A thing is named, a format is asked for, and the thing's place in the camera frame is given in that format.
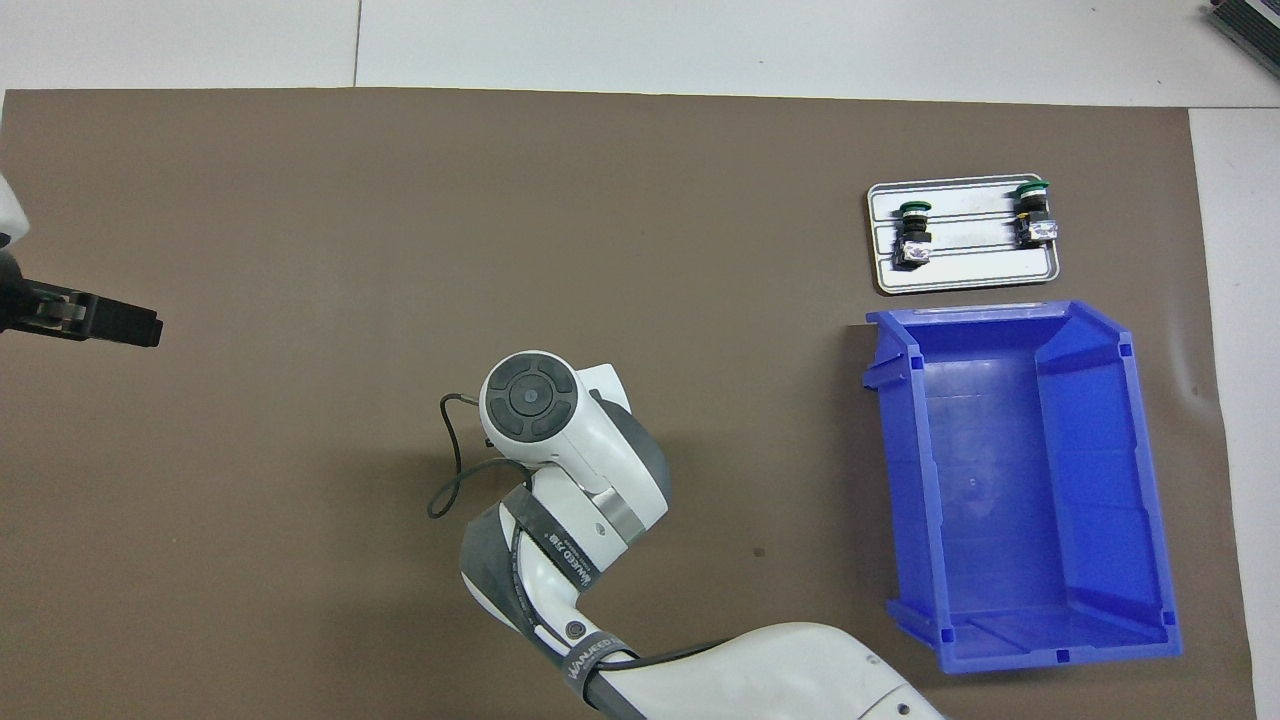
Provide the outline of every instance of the electrical component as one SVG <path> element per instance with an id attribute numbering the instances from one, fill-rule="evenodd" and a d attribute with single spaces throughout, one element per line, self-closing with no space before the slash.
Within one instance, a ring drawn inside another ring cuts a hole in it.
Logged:
<path id="1" fill-rule="evenodd" d="M 1048 183 L 1024 182 L 1018 186 L 1018 215 L 1014 232 L 1021 247 L 1043 247 L 1057 240 L 1057 220 L 1048 214 Z"/>
<path id="2" fill-rule="evenodd" d="M 929 210 L 933 205 L 923 200 L 908 200 L 899 208 L 902 217 L 902 233 L 897 238 L 893 264 L 902 270 L 914 270 L 929 261 L 933 252 L 933 236 L 929 227 Z"/>

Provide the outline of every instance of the black cable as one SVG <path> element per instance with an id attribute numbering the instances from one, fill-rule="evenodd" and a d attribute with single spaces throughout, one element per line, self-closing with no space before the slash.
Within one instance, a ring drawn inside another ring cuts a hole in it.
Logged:
<path id="1" fill-rule="evenodd" d="M 532 487 L 534 475 L 529 471 L 529 468 L 525 468 L 522 464 L 508 457 L 494 457 L 492 460 L 485 460 L 479 465 L 467 468 L 465 471 L 454 475 L 452 480 L 440 486 L 440 489 L 435 491 L 435 495 L 431 496 L 431 502 L 426 503 L 426 516 L 433 520 L 444 518 L 444 514 L 453 507 L 453 502 L 458 498 L 458 491 L 462 488 L 462 480 L 475 475 L 476 473 L 488 470 L 489 468 L 497 468 L 498 465 L 511 465 L 516 468 L 520 470 L 520 474 L 525 477 L 525 486 Z M 445 493 L 449 496 L 449 500 L 444 503 L 444 507 L 436 510 L 436 503 L 440 502 L 440 498 L 444 497 Z"/>
<path id="2" fill-rule="evenodd" d="M 453 443 L 453 474 L 458 474 L 462 471 L 462 451 L 458 450 L 458 434 L 453 432 L 453 423 L 449 421 L 451 400 L 461 400 L 467 405 L 480 405 L 480 401 L 461 392 L 451 392 L 440 398 L 440 418 L 444 418 L 444 429 L 449 430 L 449 442 Z"/>

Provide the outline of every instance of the blue plastic bin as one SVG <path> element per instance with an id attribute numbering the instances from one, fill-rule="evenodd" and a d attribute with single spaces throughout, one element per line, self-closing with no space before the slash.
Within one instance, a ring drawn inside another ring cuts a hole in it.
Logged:
<path id="1" fill-rule="evenodd" d="M 1079 301 L 867 319 L 899 626 L 946 673 L 1181 653 L 1129 331 Z"/>

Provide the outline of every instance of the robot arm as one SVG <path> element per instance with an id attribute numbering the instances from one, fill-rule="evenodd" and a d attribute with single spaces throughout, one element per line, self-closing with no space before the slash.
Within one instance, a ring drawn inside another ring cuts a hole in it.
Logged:
<path id="1" fill-rule="evenodd" d="M 0 332 L 83 341 L 109 340 L 142 347 L 160 343 L 164 323 L 154 310 L 81 290 L 29 281 L 6 250 L 31 224 L 9 183 L 0 176 Z"/>
<path id="2" fill-rule="evenodd" d="M 617 720 L 941 717 L 849 634 L 787 623 L 641 659 L 577 611 L 577 598 L 666 514 L 671 477 L 608 365 L 575 372 L 520 352 L 485 378 L 480 419 L 503 455 L 535 470 L 472 520 L 462 579 L 494 618 L 558 664 Z"/>

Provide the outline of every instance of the white floor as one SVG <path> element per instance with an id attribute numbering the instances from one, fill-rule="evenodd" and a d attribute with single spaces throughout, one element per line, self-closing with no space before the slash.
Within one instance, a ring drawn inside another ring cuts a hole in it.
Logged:
<path id="1" fill-rule="evenodd" d="M 1280 717 L 1280 79 L 1196 0 L 0 0 L 0 90 L 500 87 L 1198 108 L 1260 717 Z"/>

